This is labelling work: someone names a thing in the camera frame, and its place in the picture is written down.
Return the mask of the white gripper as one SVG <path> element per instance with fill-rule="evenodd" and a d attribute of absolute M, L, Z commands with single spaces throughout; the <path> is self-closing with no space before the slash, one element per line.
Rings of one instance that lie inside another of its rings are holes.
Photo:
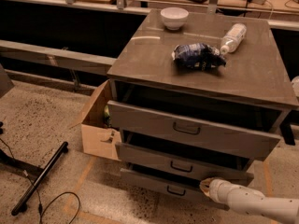
<path fill-rule="evenodd" d="M 200 190 L 216 203 L 228 203 L 228 194 L 234 187 L 231 182 L 215 177 L 202 180 L 200 186 L 203 187 Z"/>

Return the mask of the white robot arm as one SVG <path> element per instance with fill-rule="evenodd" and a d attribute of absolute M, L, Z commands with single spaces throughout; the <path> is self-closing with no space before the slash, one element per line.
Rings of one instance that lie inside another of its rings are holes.
<path fill-rule="evenodd" d="M 299 200 L 267 197 L 256 189 L 210 177 L 199 188 L 215 203 L 228 206 L 241 215 L 262 216 L 280 224 L 299 224 Z"/>

